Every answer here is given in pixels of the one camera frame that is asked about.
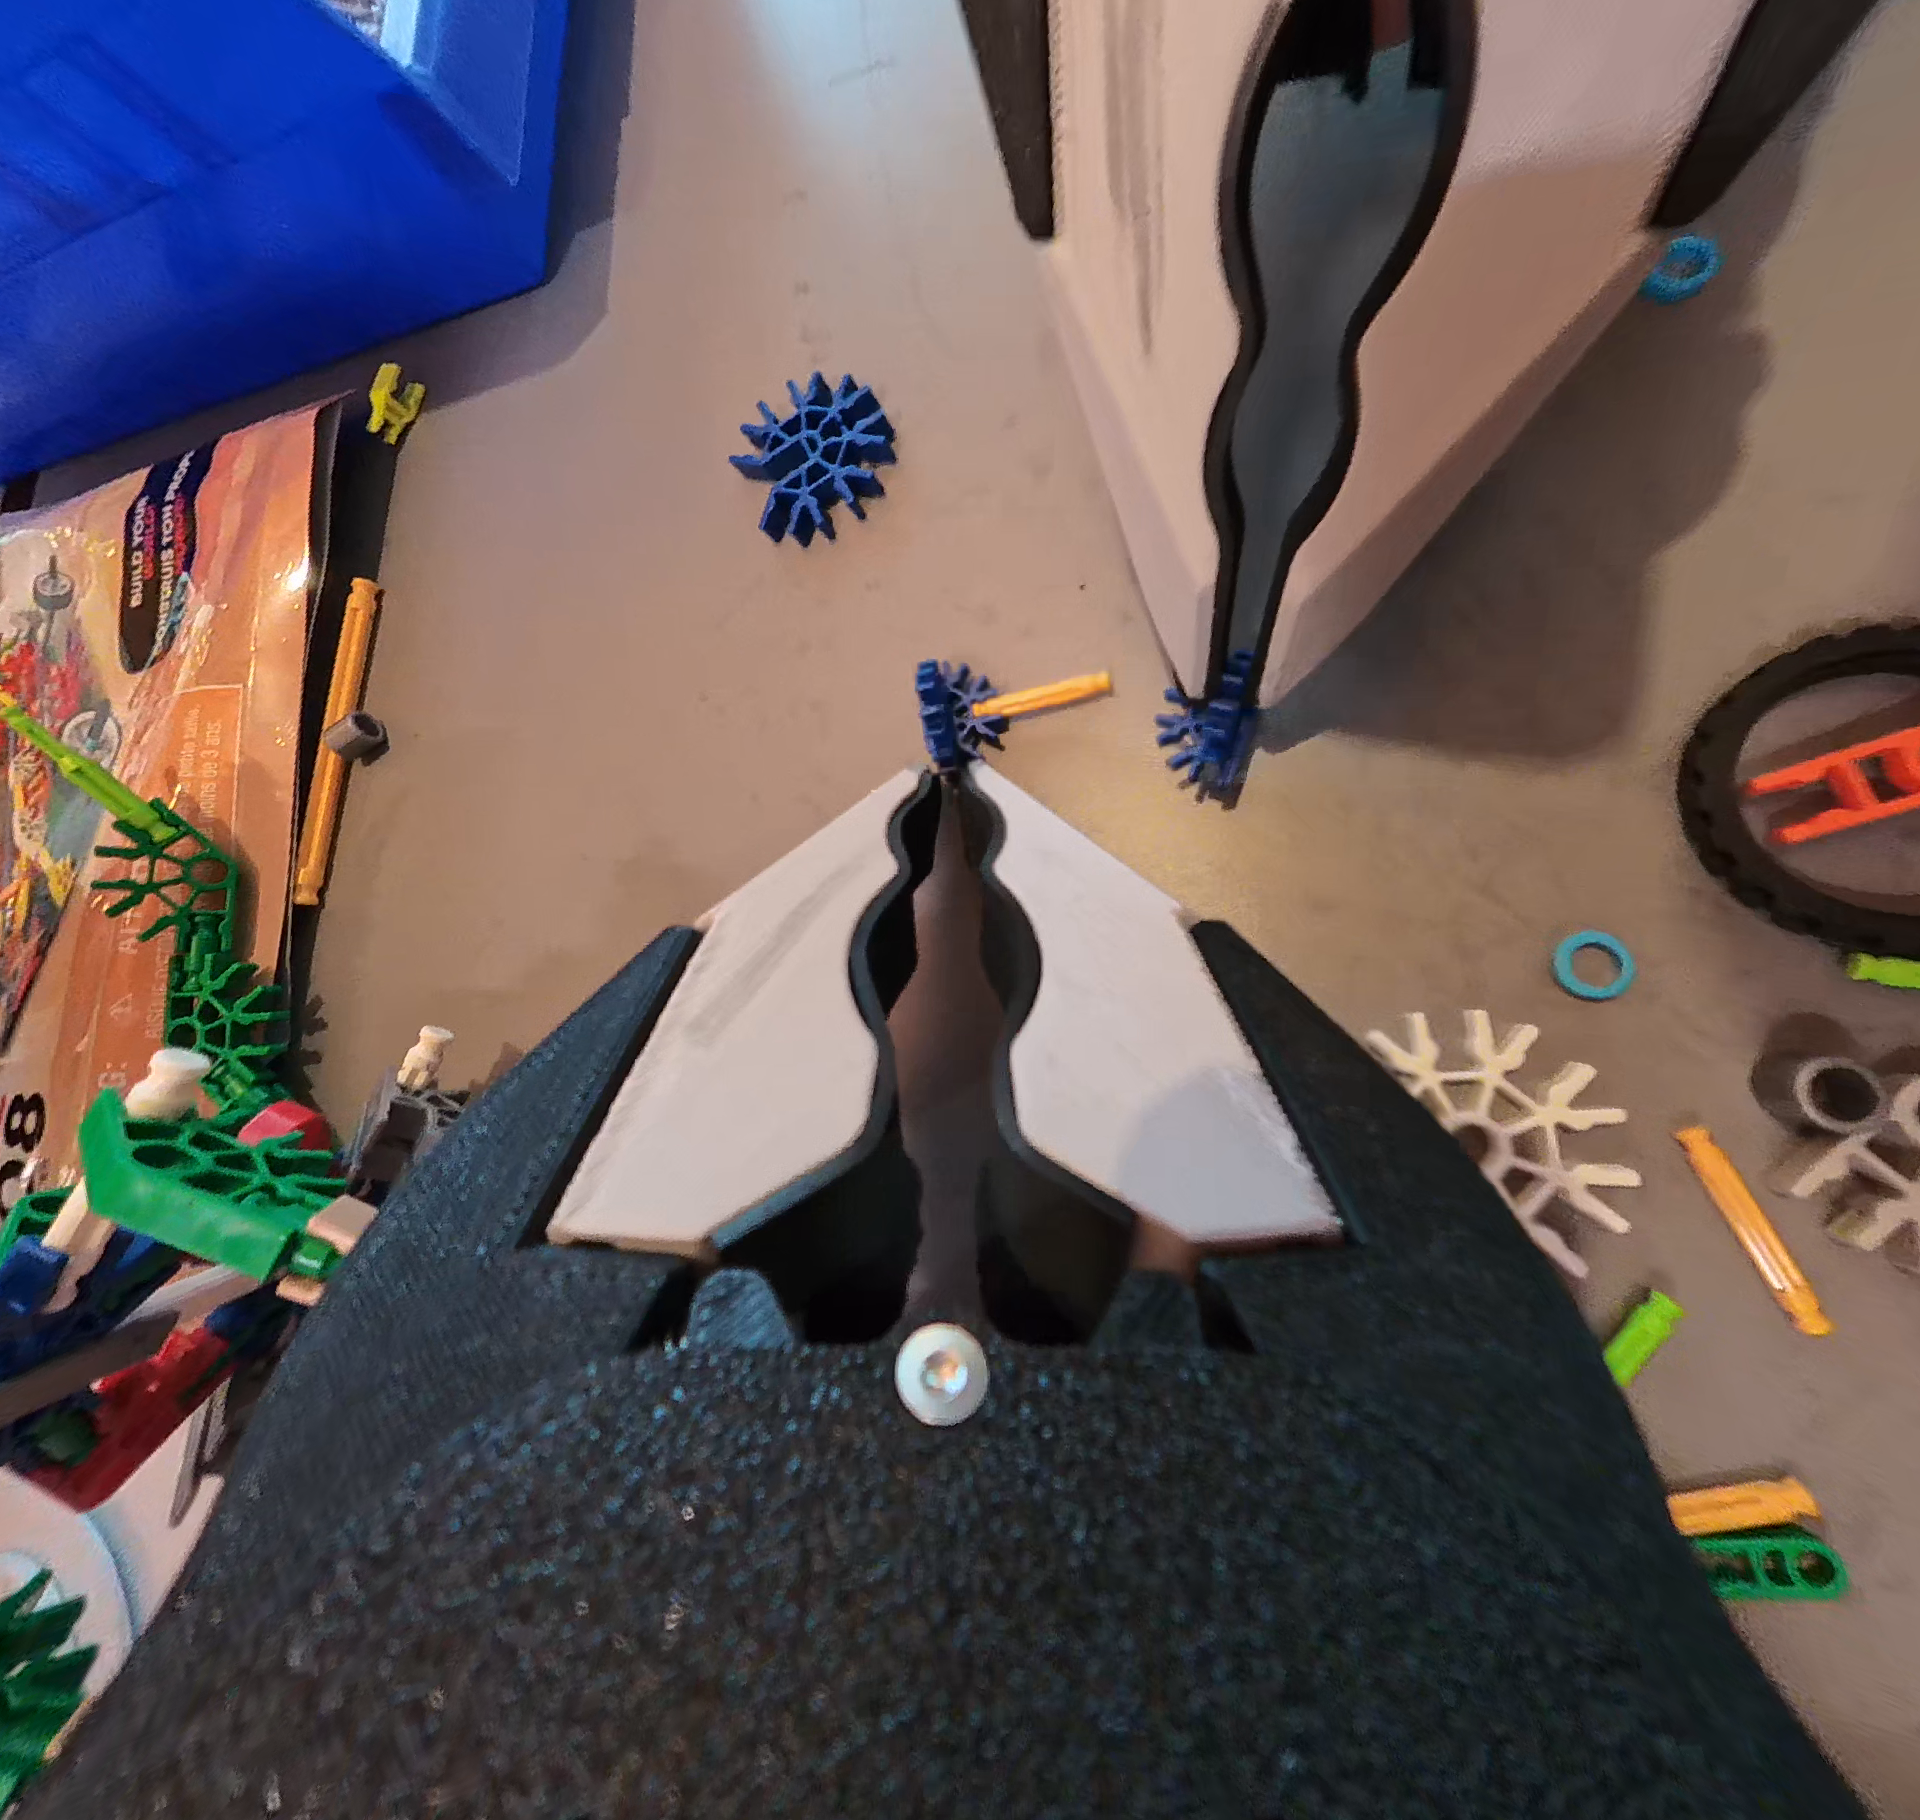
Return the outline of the orange toy connector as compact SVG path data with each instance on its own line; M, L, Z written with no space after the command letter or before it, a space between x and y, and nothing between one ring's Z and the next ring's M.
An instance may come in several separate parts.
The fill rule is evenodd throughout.
M1818 809L1778 820L1769 838L1782 847L1810 845L1918 809L1918 727L1899 727L1820 751L1744 783L1745 800L1818 796Z

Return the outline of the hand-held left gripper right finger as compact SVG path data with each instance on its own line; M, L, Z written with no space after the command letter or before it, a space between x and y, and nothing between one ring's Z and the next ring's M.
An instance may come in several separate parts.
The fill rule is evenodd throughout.
M1330 1247L1344 1224L1189 906L1017 783L950 783L1001 1003L991 1239L1024 1273Z

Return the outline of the light grey toy connector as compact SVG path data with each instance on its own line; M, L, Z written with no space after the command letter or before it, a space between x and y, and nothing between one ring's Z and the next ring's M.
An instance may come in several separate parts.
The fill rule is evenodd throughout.
M1780 1190L1822 1204L1829 1239L1862 1253L1887 1257L1918 1278L1918 1077L1899 1072L1891 1088L1891 1129L1874 1145L1810 1149Z

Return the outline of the blue plastic bin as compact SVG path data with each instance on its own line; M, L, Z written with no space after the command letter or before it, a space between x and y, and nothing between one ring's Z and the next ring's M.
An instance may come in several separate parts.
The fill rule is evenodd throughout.
M558 283L454 398L605 313L637 0L5 0L5 476Z

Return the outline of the short yellow toy rod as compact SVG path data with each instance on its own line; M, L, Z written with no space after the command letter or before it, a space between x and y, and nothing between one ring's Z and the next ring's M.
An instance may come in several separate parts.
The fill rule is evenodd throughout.
M1017 687L1017 690L995 690L986 692L985 687L972 698L970 713L977 721L986 719L1023 719L1037 713L1061 711L1067 706L1081 706L1099 698L1111 697L1114 690L1112 674L1095 671L1065 678L1059 682L1047 682L1036 687Z

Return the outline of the large blue snowflake connector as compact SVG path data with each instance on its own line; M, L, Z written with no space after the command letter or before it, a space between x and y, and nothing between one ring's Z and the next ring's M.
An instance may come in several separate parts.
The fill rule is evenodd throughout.
M835 509L865 518L865 503L884 494L877 470L899 463L896 429L877 393L852 374L834 384L815 372L786 393L785 414L759 402L757 421L740 427L748 451L731 463L763 488L759 533L807 546L817 536L835 538Z

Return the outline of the colourful toy construction model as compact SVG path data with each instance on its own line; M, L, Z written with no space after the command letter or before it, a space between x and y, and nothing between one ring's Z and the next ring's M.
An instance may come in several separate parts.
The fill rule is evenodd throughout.
M106 912L169 945L160 1050L85 1110L74 1184L5 1218L5 1469L89 1512L276 1352L379 1207L283 1075L290 1003L237 947L237 858L11 692L5 723L108 814Z

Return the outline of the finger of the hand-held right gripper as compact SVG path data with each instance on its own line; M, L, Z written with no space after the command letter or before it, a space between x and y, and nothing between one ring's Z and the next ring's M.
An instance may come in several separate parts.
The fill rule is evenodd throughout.
M1465 136L1356 347L1356 444L1288 565L1259 702L1318 668L1620 315L1756 0L1474 0Z
M1044 0L1044 282L1147 615L1186 687L1226 655L1263 65L1293 0Z

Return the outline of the black toy tyre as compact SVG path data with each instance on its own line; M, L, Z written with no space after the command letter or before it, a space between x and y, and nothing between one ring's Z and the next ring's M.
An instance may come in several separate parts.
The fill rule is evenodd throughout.
M1745 674L1695 721L1674 783L1693 856L1716 883L1771 925L1839 951L1918 954L1916 912L1873 908L1795 873L1782 845L1747 823L1737 762L1754 727L1814 687L1918 671L1918 627L1855 627L1815 635Z

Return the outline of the small blue toy connector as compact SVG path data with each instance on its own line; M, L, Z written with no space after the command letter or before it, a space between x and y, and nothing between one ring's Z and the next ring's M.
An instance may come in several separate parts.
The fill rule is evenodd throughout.
M1232 650L1210 697L1166 687L1156 745L1195 800L1234 803L1245 786L1258 735L1258 667L1251 650Z
M930 763L958 775L986 750L999 751L1007 716L999 690L968 664L923 659L916 676L920 727Z

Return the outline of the short lime green rod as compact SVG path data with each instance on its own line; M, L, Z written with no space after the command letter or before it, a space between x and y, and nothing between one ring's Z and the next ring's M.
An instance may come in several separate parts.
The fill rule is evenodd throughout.
M1667 1346L1687 1309L1666 1290L1651 1287L1603 1344L1603 1364L1617 1389L1633 1387Z

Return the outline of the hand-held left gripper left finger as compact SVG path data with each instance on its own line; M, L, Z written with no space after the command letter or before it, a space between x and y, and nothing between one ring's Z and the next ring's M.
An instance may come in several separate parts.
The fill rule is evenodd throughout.
M879 1149L941 817L935 771L905 771L707 912L550 1242L715 1257Z

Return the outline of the green snowflake connector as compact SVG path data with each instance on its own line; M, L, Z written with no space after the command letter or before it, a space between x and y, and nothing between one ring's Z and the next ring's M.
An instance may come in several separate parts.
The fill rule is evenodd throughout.
M85 1600L49 1601L50 1567L37 1567L2 1601L2 1780L25 1784L85 1705L99 1655L77 1644Z

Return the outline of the orange instruction booklet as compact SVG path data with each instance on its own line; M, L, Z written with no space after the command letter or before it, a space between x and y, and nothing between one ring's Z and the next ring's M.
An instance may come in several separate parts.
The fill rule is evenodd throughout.
M306 1101L289 989L295 865L326 687L356 576L379 560L393 448L344 404L289 413L5 515L5 692L142 800L237 858L236 940L290 1003L283 1064ZM5 1218L78 1179L78 1129L162 1045L169 945L99 895L104 807L5 723ZM203 1524L207 1407L119 1496L72 1512L5 1469L5 1594L53 1570L85 1600L99 1694L158 1610Z

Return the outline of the long yellow toy rod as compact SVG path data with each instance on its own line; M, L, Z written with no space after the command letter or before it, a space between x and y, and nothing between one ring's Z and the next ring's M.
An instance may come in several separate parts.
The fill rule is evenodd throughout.
M334 727L350 723L350 718L362 710L380 599L380 585L364 576L351 580L326 687L323 740L316 751L302 819L293 883L293 905L298 908L317 908L324 902L342 833L350 767L350 756L338 751L333 735Z

